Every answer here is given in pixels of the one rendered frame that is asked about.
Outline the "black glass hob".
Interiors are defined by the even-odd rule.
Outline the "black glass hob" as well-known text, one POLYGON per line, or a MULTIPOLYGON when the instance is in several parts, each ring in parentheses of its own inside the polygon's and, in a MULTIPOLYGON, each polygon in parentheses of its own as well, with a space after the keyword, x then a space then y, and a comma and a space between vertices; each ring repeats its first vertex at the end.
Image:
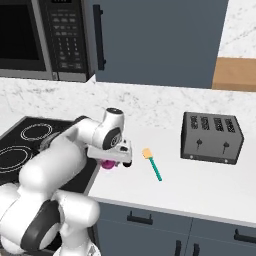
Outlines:
POLYGON ((64 133, 68 120, 24 117, 0 136, 0 186, 19 183, 32 193, 61 189, 87 194, 97 162, 64 133))

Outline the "blue-grey drawer front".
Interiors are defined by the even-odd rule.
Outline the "blue-grey drawer front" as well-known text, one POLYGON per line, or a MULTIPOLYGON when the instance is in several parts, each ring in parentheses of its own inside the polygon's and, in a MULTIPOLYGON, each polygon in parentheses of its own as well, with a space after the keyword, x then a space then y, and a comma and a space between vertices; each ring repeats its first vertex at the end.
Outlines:
POLYGON ((108 203, 101 203, 100 208, 101 214, 97 223, 98 234, 113 231, 114 225, 120 224, 120 230, 125 227, 140 227, 188 236, 192 224, 191 217, 175 214, 108 203))
POLYGON ((242 235, 256 237, 256 228, 196 218, 194 218, 192 221, 190 235, 222 242, 236 243, 246 246, 256 246, 256 244, 234 240, 233 237, 235 229, 238 229, 239 233, 242 235))

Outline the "wooden shelf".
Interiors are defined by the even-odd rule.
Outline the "wooden shelf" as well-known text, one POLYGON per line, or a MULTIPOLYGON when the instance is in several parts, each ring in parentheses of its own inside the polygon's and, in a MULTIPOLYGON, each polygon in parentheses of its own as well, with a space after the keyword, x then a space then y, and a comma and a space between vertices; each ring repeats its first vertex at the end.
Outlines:
POLYGON ((212 88, 256 92, 256 59, 219 57, 212 88))

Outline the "black and steel microwave oven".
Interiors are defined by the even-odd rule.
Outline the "black and steel microwave oven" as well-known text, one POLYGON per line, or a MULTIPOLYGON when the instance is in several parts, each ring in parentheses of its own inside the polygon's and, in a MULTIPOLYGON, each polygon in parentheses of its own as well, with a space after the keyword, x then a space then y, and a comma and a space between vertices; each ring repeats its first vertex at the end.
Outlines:
POLYGON ((86 0, 0 0, 0 77, 86 82, 86 0))

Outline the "dark grey four-slot toaster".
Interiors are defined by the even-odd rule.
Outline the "dark grey four-slot toaster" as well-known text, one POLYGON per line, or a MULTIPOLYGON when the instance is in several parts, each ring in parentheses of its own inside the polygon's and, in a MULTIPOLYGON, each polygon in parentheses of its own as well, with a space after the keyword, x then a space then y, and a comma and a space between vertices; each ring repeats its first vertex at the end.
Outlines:
POLYGON ((235 116, 185 112, 180 157, 235 165, 244 135, 235 116))

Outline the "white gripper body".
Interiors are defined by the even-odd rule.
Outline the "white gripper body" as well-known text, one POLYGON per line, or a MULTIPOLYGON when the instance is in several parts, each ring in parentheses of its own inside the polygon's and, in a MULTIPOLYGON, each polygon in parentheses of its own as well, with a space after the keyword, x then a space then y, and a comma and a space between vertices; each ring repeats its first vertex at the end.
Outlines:
POLYGON ((90 158, 121 163, 130 163, 132 161, 132 151, 130 148, 125 146, 117 146, 109 150, 101 150, 96 147, 89 146, 87 155, 90 158))

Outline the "blue-grey wall cupboard door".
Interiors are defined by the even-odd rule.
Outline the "blue-grey wall cupboard door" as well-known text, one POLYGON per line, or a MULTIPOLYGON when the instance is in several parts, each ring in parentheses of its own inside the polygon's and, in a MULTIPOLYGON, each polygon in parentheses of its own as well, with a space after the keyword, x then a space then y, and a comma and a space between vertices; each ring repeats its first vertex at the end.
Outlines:
POLYGON ((210 88, 229 0, 92 0, 101 16, 100 82, 210 88))

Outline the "blue-grey base cupboard door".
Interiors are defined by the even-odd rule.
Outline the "blue-grey base cupboard door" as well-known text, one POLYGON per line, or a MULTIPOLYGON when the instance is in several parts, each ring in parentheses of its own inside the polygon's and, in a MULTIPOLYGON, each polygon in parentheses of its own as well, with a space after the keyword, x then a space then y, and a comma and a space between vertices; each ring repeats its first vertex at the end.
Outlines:
POLYGON ((194 244, 199 244, 199 256, 256 256, 256 246, 246 246, 193 236, 189 237, 185 256, 193 256, 194 244))
POLYGON ((185 253, 187 236, 140 227, 114 225, 114 230, 98 234, 102 256, 174 256, 176 240, 182 243, 180 256, 185 253))

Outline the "teal-handled orange spatula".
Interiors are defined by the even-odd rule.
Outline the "teal-handled orange spatula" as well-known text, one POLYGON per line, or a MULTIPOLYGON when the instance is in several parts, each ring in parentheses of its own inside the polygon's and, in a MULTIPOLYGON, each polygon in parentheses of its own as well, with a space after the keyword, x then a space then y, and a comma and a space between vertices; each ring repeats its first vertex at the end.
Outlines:
POLYGON ((154 159, 153 159, 153 155, 152 155, 151 150, 150 150, 149 148, 144 148, 144 149, 142 150, 142 155, 143 155, 143 157, 144 157, 145 159, 148 159, 148 160, 150 161, 151 166, 152 166, 152 168, 153 168, 153 170, 154 170, 154 172, 155 172, 155 175, 156 175, 157 179, 158 179, 159 181, 161 181, 161 180, 162 180, 162 177, 161 177, 160 172, 159 172, 159 170, 158 170, 158 168, 157 168, 157 166, 156 166, 156 164, 155 164, 155 162, 154 162, 154 159))

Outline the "purple onion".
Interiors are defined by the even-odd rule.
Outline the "purple onion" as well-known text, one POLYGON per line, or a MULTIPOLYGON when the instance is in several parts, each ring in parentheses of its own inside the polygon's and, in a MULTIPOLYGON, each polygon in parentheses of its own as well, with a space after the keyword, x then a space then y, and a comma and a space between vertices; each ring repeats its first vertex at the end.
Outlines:
POLYGON ((101 167, 106 170, 110 170, 117 166, 118 166, 118 162, 116 162, 116 161, 112 161, 112 160, 102 160, 101 161, 101 167))

